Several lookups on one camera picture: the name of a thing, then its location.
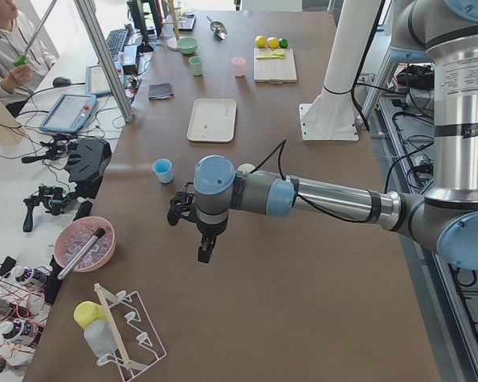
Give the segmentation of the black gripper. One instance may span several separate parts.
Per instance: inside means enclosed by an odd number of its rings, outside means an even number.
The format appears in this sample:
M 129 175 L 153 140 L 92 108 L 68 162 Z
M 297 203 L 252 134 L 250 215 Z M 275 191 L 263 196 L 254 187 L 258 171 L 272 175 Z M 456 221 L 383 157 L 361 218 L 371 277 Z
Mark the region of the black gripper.
M 198 248 L 198 262 L 207 263 L 211 258 L 215 241 L 227 228 L 227 213 L 210 215 L 197 212 L 197 227 L 202 234 L 202 242 Z

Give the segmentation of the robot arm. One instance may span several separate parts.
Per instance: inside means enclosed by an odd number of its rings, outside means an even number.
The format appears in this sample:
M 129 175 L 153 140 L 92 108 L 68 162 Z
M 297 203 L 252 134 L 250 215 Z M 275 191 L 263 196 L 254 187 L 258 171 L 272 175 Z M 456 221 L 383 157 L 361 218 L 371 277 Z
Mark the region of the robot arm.
M 355 87 L 382 3 L 346 1 L 323 89 L 300 112 L 308 148 L 292 170 L 236 170 L 221 155 L 195 166 L 190 219 L 208 262 L 232 209 L 285 217 L 292 209 L 378 224 L 411 238 L 461 269 L 478 270 L 478 1 L 397 1 L 390 49 L 396 61 L 434 64 L 433 184 L 422 195 L 362 189 L 361 154 L 346 95 Z

